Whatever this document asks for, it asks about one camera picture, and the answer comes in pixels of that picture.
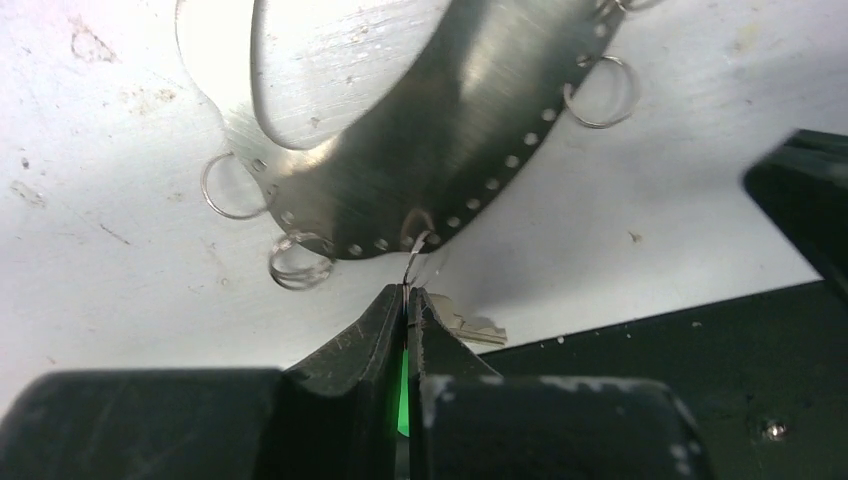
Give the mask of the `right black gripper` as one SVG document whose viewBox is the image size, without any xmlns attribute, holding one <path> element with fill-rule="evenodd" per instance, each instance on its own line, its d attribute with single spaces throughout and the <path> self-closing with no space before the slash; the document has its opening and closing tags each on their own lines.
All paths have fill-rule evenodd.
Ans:
<svg viewBox="0 0 848 480">
<path fill-rule="evenodd" d="M 756 161 L 744 189 L 840 298 L 847 297 L 847 137 L 800 129 Z"/>
</svg>

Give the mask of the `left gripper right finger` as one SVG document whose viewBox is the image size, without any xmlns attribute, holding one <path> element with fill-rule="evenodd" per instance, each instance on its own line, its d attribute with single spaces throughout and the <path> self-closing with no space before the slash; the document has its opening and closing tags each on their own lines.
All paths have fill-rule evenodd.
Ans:
<svg viewBox="0 0 848 480">
<path fill-rule="evenodd" d="M 410 291 L 414 479 L 710 479 L 696 421 L 649 379 L 499 373 Z"/>
</svg>

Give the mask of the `key with black head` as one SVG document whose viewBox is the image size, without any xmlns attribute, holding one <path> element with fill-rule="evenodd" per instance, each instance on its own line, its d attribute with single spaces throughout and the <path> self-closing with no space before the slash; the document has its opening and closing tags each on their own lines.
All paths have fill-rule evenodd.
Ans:
<svg viewBox="0 0 848 480">
<path fill-rule="evenodd" d="M 495 326 L 488 320 L 466 320 L 460 315 L 454 302 L 447 296 L 430 296 L 433 310 L 441 324 L 455 337 L 468 343 L 489 346 L 505 346 L 508 342 L 506 330 Z"/>
</svg>

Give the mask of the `green key tag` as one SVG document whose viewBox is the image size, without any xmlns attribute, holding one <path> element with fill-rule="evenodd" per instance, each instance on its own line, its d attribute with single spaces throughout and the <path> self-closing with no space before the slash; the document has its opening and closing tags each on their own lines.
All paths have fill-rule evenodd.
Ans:
<svg viewBox="0 0 848 480">
<path fill-rule="evenodd" d="M 401 358 L 399 377 L 400 393 L 398 399 L 397 431 L 408 438 L 410 436 L 409 420 L 409 352 L 404 349 Z"/>
</svg>

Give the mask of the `perforated metal key plate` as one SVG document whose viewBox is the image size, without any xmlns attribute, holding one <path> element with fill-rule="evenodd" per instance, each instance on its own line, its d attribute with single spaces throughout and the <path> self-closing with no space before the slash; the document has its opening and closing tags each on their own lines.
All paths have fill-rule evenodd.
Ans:
<svg viewBox="0 0 848 480">
<path fill-rule="evenodd" d="M 183 63 L 219 111 L 267 210 L 341 260 L 435 250 L 512 180 L 625 18 L 619 1 L 453 1 L 400 80 L 349 127 L 305 150 L 256 115 L 258 6 L 181 1 Z"/>
</svg>

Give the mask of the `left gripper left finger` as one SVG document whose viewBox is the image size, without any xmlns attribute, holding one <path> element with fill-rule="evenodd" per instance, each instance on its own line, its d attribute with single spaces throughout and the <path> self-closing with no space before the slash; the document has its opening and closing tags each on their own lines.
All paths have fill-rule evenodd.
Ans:
<svg viewBox="0 0 848 480">
<path fill-rule="evenodd" d="M 404 294 L 288 369 L 57 371 L 1 422 L 5 479 L 391 479 Z"/>
</svg>

